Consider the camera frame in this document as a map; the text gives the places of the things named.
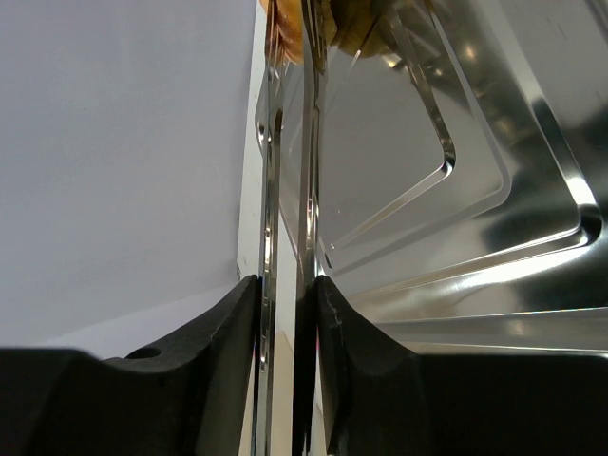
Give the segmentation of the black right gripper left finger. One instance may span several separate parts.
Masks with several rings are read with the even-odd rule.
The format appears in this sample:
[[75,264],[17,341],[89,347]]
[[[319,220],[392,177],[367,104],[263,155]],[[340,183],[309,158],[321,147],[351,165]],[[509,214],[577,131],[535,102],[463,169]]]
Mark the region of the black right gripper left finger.
[[124,358],[1,351],[5,455],[236,455],[259,280]]

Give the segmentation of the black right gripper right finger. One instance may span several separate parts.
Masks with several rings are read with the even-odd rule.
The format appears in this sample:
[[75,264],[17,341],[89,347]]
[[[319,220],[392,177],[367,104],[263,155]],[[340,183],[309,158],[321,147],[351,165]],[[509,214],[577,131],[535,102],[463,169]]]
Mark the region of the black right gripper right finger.
[[603,455],[607,362],[574,354],[418,354],[316,281],[331,455]]

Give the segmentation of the metal serving tongs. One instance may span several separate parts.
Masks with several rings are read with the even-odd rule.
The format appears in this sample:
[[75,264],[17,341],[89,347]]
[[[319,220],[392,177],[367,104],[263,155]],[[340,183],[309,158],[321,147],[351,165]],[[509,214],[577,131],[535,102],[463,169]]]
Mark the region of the metal serving tongs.
[[[304,94],[300,191],[295,240],[297,265],[294,331],[293,455],[313,452],[316,380],[316,294],[322,273],[318,260],[320,192],[320,136],[323,124],[327,48],[322,30],[321,1],[301,1],[303,13]],[[272,405],[276,350],[276,295],[280,216],[281,137],[284,115],[283,88],[292,62],[283,61],[278,50],[274,1],[265,6],[264,73],[256,133],[262,154],[261,221],[259,244],[260,301],[256,334],[256,376],[252,452],[271,452]]]

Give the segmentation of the small round fake bun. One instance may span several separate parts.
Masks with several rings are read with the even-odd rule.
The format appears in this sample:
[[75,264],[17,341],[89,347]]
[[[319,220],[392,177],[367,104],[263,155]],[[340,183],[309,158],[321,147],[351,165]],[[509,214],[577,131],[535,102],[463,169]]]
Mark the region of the small round fake bun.
[[[294,64],[303,63],[303,13],[302,2],[298,0],[274,1],[277,9],[274,25],[278,30],[278,50],[283,61]],[[322,30],[326,44],[330,45],[337,33],[333,10],[339,1],[321,1]]]

